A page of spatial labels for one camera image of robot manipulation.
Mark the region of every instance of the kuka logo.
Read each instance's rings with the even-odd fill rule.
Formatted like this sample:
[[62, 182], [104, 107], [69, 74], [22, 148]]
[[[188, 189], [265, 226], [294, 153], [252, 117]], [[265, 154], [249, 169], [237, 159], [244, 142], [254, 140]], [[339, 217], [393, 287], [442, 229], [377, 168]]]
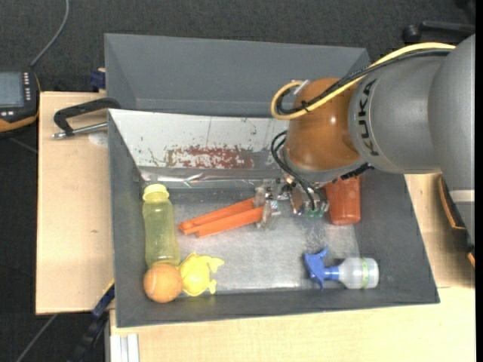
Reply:
[[374, 150], [374, 143], [372, 142], [371, 135], [369, 134], [369, 127], [366, 121], [367, 113], [365, 111], [365, 107], [368, 104], [369, 94], [371, 93], [371, 87], [375, 81], [376, 79], [374, 79], [373, 81], [370, 81], [365, 85], [364, 90], [362, 91], [362, 93], [365, 95], [365, 100], [364, 101], [362, 101], [362, 99], [359, 100], [360, 111], [358, 112], [358, 118], [359, 118], [358, 123], [359, 123], [359, 126], [362, 126], [361, 128], [362, 142], [369, 149], [369, 152], [371, 153], [371, 155], [379, 155], [379, 153]]

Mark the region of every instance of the orange ball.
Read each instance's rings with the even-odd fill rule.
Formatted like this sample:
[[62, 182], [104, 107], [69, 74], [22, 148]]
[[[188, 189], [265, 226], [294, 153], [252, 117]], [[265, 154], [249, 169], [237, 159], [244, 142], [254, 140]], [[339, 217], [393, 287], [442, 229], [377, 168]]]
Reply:
[[144, 275], [144, 292], [155, 302], [170, 302], [183, 289], [183, 279], [178, 268], [157, 262]]

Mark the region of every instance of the wooden table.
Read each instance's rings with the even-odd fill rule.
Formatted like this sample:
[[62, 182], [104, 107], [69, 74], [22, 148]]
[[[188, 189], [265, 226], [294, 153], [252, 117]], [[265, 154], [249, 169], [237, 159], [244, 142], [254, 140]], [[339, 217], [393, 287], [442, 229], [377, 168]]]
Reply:
[[[112, 273], [107, 149], [87, 135], [53, 140], [55, 111], [102, 94], [41, 95], [36, 312], [89, 311]], [[106, 120], [86, 115], [80, 127]], [[476, 360], [475, 273], [453, 246], [438, 175], [406, 176], [441, 303], [119, 329], [142, 361]]]

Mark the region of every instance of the display screen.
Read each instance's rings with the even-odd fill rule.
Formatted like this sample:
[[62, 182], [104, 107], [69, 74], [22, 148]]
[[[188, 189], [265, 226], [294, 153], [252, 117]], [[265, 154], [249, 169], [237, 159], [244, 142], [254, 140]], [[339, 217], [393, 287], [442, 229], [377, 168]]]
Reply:
[[0, 108], [22, 107], [23, 85], [19, 72], [0, 72]]

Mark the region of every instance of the yellow cable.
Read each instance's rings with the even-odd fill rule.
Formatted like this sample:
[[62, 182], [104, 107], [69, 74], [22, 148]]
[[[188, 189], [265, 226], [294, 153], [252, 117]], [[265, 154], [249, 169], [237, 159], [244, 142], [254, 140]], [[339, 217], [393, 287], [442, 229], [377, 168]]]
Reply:
[[[400, 57], [403, 54], [407, 54], [408, 52], [412, 51], [418, 51], [418, 50], [426, 50], [428, 48], [437, 48], [437, 49], [443, 49], [443, 50], [452, 50], [455, 48], [455, 46], [451, 44], [445, 44], [445, 43], [420, 43], [420, 44], [412, 44], [408, 45], [407, 47], [400, 48], [397, 51], [393, 51], [390, 54], [387, 54], [385, 57], [382, 57], [378, 61], [374, 62], [371, 64], [372, 66], [376, 66], [377, 64], [384, 63], [388, 60], [395, 59], [397, 57]], [[305, 110], [300, 110], [298, 112], [292, 113], [292, 114], [278, 114], [277, 113], [277, 101], [280, 98], [280, 96], [287, 90], [291, 89], [293, 87], [300, 86], [302, 84], [302, 81], [292, 81], [291, 83], [286, 84], [284, 87], [282, 87], [280, 90], [278, 90], [277, 94], [272, 99], [272, 104], [270, 106], [270, 111], [272, 113], [273, 118], [282, 120], [282, 121], [287, 121], [290, 119], [295, 119], [298, 117], [301, 117], [302, 115], [305, 115], [307, 112], [311, 112], [318, 107], [326, 104], [329, 100], [333, 99], [343, 91], [345, 91], [347, 88], [355, 84], [357, 81], [361, 80], [364, 78], [365, 75], [360, 76], [359, 78], [354, 79], [353, 81], [345, 84], [342, 87], [339, 87], [336, 89], [334, 92], [328, 94], [326, 97], [324, 97], [321, 100], [318, 100], [317, 102], [313, 103], [310, 106], [307, 106], [306, 111]]]

